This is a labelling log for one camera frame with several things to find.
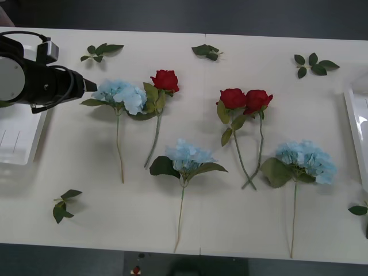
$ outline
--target table surface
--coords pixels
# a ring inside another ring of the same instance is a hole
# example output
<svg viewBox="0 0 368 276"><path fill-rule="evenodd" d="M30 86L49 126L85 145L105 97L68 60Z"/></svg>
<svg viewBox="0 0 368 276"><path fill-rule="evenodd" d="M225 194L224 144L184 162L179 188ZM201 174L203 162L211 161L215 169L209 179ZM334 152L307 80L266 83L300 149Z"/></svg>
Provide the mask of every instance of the table surface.
<svg viewBox="0 0 368 276"><path fill-rule="evenodd" d="M310 139L331 154L339 172L332 186L300 185L294 257L299 260L368 263L361 218L347 208L362 191L343 92L349 81L368 71L365 41L285 39L177 33L92 30L36 31L60 47L58 64L101 83L124 79L142 87L159 69L175 70L180 92L162 118L152 160L177 138L213 151L229 173L194 178L186 189L182 238L177 253L254 258L289 258L293 185L273 190L261 173L258 191L241 190L244 182L235 145L221 147L224 126L215 102L220 90L264 89L274 95L266 110L263 160L279 143ZM37 39L14 36L28 45ZM101 64L79 61L87 46L124 44ZM218 62L200 59L190 47L221 49ZM328 76L310 73L299 80L295 53L316 52L341 66ZM89 98L85 93L83 99ZM172 253L177 236L181 188L175 179L152 177L143 169L155 119L121 120L120 142L125 184L119 179L116 119L109 107L64 103L48 115L35 162L27 168L0 166L0 243L85 247ZM249 171L256 165L259 121L239 131ZM59 225L53 199L68 189L83 191L70 205L74 218Z"/></svg>

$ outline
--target hydrangea flower head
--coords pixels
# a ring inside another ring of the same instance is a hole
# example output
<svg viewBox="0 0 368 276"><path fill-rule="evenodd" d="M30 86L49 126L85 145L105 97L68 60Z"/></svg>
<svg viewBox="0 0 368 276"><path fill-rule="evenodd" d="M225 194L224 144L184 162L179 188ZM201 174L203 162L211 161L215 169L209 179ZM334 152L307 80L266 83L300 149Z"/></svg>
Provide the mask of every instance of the hydrangea flower head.
<svg viewBox="0 0 368 276"><path fill-rule="evenodd" d="M173 161L173 167L182 173L189 173L203 163L216 162L211 151L206 151L179 139L176 148L166 147L165 154Z"/></svg>
<svg viewBox="0 0 368 276"><path fill-rule="evenodd" d="M304 168L320 184L331 184L337 169L331 157L311 141L289 142L279 146L276 158L287 165Z"/></svg>
<svg viewBox="0 0 368 276"><path fill-rule="evenodd" d="M98 90L93 92L92 97L106 101L112 106L123 102L125 109L132 115L137 115L138 112L143 113L143 107L147 101L144 91L122 80L104 81Z"/></svg>

